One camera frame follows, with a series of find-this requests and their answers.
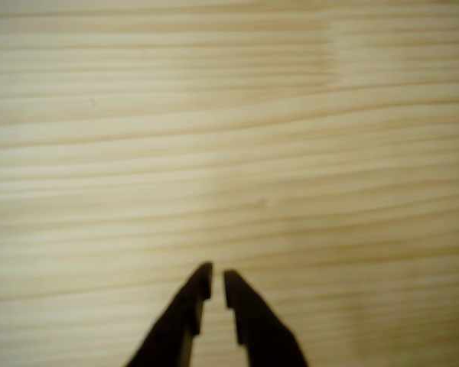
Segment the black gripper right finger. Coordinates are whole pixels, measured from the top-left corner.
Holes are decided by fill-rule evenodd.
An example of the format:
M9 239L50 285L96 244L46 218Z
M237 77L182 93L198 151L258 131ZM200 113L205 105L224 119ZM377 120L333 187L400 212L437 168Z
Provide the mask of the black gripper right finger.
M236 340L248 366L306 366L294 334L265 300L234 270L223 273L226 307L234 313Z

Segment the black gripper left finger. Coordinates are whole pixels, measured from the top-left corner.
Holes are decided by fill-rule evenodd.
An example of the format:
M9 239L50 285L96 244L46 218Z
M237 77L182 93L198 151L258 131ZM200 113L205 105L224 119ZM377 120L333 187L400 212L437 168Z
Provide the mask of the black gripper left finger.
M204 262L156 320L128 366L188 366L200 334L203 304L211 297L213 264Z

